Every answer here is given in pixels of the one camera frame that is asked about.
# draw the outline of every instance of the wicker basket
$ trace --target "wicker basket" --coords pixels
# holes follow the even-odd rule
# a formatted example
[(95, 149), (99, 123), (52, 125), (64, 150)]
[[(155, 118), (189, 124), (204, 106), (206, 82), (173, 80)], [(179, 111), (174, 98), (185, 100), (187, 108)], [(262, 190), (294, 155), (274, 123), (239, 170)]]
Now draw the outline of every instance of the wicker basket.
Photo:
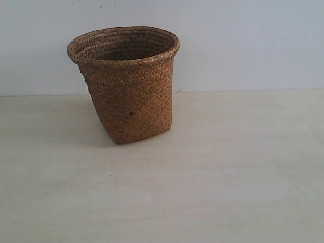
[(115, 143), (170, 129), (173, 60), (179, 47), (174, 34), (140, 26), (96, 30), (68, 45), (98, 118)]

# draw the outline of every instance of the white wall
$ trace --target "white wall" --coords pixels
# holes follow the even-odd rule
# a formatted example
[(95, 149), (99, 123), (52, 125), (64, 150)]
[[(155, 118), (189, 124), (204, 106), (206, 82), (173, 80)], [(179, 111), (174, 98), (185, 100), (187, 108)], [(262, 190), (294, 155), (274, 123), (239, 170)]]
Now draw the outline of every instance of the white wall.
[(179, 36), (174, 90), (324, 87), (323, 0), (1, 0), (0, 95), (87, 93), (66, 46), (128, 25)]

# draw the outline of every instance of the light wooden surface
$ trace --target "light wooden surface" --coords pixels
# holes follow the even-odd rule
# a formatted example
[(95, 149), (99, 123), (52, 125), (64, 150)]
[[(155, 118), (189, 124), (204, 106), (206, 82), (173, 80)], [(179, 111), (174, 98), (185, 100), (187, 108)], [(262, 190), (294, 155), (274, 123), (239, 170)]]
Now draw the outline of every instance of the light wooden surface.
[(89, 96), (0, 98), (0, 242), (324, 242), (324, 91), (174, 95), (116, 146)]

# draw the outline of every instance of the basket opening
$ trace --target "basket opening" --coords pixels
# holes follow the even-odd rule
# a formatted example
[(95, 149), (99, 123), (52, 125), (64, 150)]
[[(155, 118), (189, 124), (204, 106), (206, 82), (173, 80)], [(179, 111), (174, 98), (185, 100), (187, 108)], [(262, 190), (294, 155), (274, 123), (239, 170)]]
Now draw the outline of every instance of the basket opening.
[(134, 30), (126, 33), (109, 31), (77, 43), (74, 52), (97, 60), (136, 60), (168, 51), (176, 40), (158, 31)]

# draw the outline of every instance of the rolled basket rim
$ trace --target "rolled basket rim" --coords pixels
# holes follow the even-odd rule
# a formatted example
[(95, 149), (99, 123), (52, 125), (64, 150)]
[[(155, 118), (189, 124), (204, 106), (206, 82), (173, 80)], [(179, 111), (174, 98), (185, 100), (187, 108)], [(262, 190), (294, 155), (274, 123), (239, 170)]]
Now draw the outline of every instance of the rolled basket rim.
[[(84, 38), (91, 37), (97, 34), (105, 33), (107, 30), (139, 30), (139, 29), (146, 29), (146, 30), (154, 30), (162, 32), (163, 34), (171, 37), (174, 41), (174, 45), (169, 48), (167, 51), (159, 53), (154, 56), (145, 57), (141, 59), (134, 59), (134, 60), (98, 60), (92, 59), (87, 57), (82, 57), (75, 53), (75, 47), (79, 45), (79, 43), (84, 42)], [(139, 68), (140, 66), (149, 66), (153, 65), (156, 62), (163, 61), (165, 59), (169, 59), (174, 57), (180, 48), (180, 41), (179, 38), (164, 29), (151, 27), (151, 26), (127, 26), (127, 27), (111, 27), (105, 29), (98, 29), (94, 30), (85, 34), (82, 34), (72, 40), (67, 46), (67, 53), (69, 58), (79, 66), (91, 67), (91, 68), (105, 68), (105, 69), (132, 69), (132, 68)]]

